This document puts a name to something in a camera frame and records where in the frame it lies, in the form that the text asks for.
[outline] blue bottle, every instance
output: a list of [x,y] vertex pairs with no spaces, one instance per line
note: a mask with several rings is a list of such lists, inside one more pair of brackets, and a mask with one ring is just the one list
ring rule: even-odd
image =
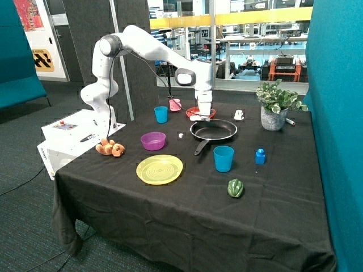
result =
[[262,148],[260,148],[256,151],[255,162],[256,162],[256,164],[265,163],[265,151]]

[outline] yellow plate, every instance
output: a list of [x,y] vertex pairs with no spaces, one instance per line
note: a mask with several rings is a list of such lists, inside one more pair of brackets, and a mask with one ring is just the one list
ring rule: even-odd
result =
[[140,162],[136,174],[147,184],[163,185],[174,181],[182,170],[183,163],[177,157],[155,155]]

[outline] black frying pan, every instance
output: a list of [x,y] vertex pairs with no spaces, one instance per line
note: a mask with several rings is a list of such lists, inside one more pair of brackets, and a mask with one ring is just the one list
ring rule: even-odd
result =
[[190,128],[191,133],[203,140],[197,147],[194,155],[198,156],[210,141],[230,139],[237,133],[234,123],[221,119],[210,119],[209,122],[196,122]]

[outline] stuffed toy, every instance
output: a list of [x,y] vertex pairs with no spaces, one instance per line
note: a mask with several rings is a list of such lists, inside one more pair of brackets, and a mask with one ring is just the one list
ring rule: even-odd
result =
[[103,155],[113,155],[114,157],[120,157],[125,147],[119,143],[115,143],[114,140],[108,140],[106,138],[101,139],[101,144],[96,145],[96,150]]

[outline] door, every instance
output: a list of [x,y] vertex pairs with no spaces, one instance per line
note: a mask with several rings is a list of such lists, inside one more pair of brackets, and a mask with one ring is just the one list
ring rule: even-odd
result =
[[69,81],[54,36],[54,26],[43,0],[14,0],[33,53],[37,76],[42,80]]

